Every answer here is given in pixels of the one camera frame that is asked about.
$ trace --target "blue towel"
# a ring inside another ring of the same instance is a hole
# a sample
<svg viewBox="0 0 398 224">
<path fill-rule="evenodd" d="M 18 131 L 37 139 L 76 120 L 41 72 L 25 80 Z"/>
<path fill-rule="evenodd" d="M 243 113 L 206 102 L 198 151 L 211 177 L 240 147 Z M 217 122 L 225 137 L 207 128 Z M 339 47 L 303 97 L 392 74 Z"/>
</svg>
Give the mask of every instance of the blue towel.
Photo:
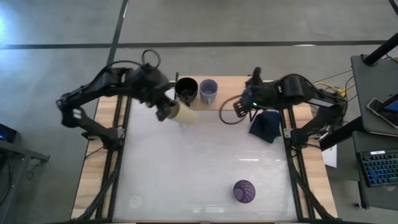
<svg viewBox="0 0 398 224">
<path fill-rule="evenodd" d="M 249 133 L 266 142 L 273 143 L 275 138 L 280 136 L 279 124 L 279 112 L 264 111 L 254 118 Z"/>
</svg>

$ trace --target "wooden table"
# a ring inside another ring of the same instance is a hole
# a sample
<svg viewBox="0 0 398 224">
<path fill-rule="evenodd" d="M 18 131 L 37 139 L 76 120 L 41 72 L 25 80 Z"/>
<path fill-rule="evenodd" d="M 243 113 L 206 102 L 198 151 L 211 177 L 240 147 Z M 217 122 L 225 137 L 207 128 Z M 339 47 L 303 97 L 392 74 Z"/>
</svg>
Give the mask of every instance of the wooden table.
<svg viewBox="0 0 398 224">
<path fill-rule="evenodd" d="M 192 78 L 194 78 L 198 83 L 207 78 L 213 79 L 218 83 L 218 93 L 215 102 L 213 102 L 211 105 L 204 105 L 203 103 L 201 103 L 200 97 L 198 95 L 197 99 L 192 103 L 192 108 L 194 110 L 219 110 L 222 102 L 224 102 L 228 98 L 231 98 L 232 96 L 242 93 L 244 88 L 244 82 L 249 77 L 195 76 Z M 95 120 L 106 127 L 110 127 L 113 123 L 116 101 L 117 97 L 100 98 L 95 115 Z M 228 103 L 224 109 L 233 110 L 232 103 L 233 102 Z M 122 121 L 124 118 L 125 107 L 126 97 L 124 97 L 123 99 L 122 110 L 119 117 L 120 121 Z M 293 111 L 295 115 L 295 122 L 298 128 L 302 127 L 304 124 L 312 119 L 311 109 L 308 104 L 302 103 L 300 105 L 294 106 Z M 285 111 L 285 114 L 286 124 L 289 127 L 290 122 L 287 111 Z M 318 144 L 316 141 L 312 140 L 310 140 L 310 143 L 316 145 Z M 88 145 L 87 154 L 95 151 L 99 147 L 101 147 L 101 142 L 99 140 L 91 141 Z M 103 176 L 105 158 L 106 151 L 100 150 L 96 154 L 93 154 L 92 156 L 87 158 L 87 160 L 85 161 L 80 178 L 79 188 L 76 194 L 75 204 L 73 206 L 72 218 L 76 218 L 81 215 L 98 193 L 101 187 L 101 178 Z M 326 210 L 334 217 L 337 217 L 335 202 L 331 194 L 329 180 L 323 162 L 321 150 L 315 147 L 308 147 L 303 150 L 303 159 L 305 163 L 305 169 L 307 171 L 310 190 L 314 193 L 316 198 L 326 208 Z M 295 165 L 299 170 L 296 158 Z M 108 194 L 105 198 L 103 216 L 106 216 L 108 212 L 109 194 L 110 190 L 108 191 Z M 305 197 L 301 190 L 299 195 L 304 217 L 308 217 Z"/>
</svg>

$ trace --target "black keyboard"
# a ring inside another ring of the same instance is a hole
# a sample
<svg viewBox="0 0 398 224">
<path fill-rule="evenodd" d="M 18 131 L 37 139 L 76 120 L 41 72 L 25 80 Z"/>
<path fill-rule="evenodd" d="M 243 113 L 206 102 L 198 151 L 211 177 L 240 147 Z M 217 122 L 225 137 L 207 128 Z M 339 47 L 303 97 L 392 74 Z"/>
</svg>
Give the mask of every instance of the black keyboard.
<svg viewBox="0 0 398 224">
<path fill-rule="evenodd" d="M 398 150 L 388 150 L 388 153 L 383 152 L 359 153 L 368 187 L 398 184 Z"/>
</svg>

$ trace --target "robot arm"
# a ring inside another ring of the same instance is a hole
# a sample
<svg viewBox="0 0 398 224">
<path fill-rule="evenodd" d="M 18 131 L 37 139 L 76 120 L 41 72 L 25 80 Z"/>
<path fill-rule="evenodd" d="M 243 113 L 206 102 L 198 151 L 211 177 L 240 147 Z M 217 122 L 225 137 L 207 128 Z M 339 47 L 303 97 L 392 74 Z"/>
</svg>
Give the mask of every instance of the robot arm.
<svg viewBox="0 0 398 224">
<path fill-rule="evenodd" d="M 81 127 L 86 130 L 82 133 L 85 138 L 98 136 L 105 149 L 116 149 L 121 133 L 116 128 L 105 128 L 89 118 L 81 105 L 101 96 L 130 96 L 150 108 L 156 106 L 157 119 L 163 121 L 170 114 L 170 99 L 165 95 L 170 86 L 166 76 L 148 63 L 140 65 L 136 70 L 109 66 L 102 69 L 91 83 L 63 94 L 57 100 L 57 106 L 62 112 L 64 126 Z"/>
<path fill-rule="evenodd" d="M 283 110 L 300 103 L 319 106 L 316 117 L 302 128 L 290 132 L 292 147 L 302 149 L 308 137 L 321 128 L 343 122 L 346 100 L 338 93 L 319 90 L 305 77 L 290 74 L 273 82 L 263 82 L 260 78 L 261 69 L 254 69 L 252 78 L 239 101 L 233 104 L 236 115 L 245 117 L 252 109 Z"/>
</svg>

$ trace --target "gray floor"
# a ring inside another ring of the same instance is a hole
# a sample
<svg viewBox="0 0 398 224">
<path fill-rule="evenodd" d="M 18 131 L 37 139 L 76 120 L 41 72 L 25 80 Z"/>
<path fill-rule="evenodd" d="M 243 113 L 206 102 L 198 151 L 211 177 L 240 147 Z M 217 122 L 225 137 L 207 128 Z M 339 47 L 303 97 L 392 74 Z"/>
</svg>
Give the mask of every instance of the gray floor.
<svg viewBox="0 0 398 224">
<path fill-rule="evenodd" d="M 2 44 L 110 44 L 123 0 L 2 0 Z M 387 0 L 130 0 L 120 43 L 385 40 L 398 30 Z M 376 45 L 322 47 L 161 48 L 160 69 L 181 75 L 247 75 L 262 67 L 265 79 L 287 73 L 315 81 L 350 69 L 351 55 Z M 142 49 L 118 49 L 115 60 L 140 60 Z M 0 123 L 17 129 L 22 144 L 51 154 L 25 180 L 9 223 L 60 222 L 70 218 L 87 142 L 81 130 L 60 125 L 55 100 L 88 83 L 106 64 L 109 49 L 0 50 Z M 327 80 L 343 87 L 351 73 Z M 349 92 L 349 98 L 355 90 Z M 85 105 L 94 115 L 96 102 Z M 356 99 L 346 120 L 359 115 Z M 350 148 L 350 143 L 339 149 Z M 392 223 L 394 211 L 361 211 L 358 189 L 330 179 L 340 218 Z"/>
</svg>

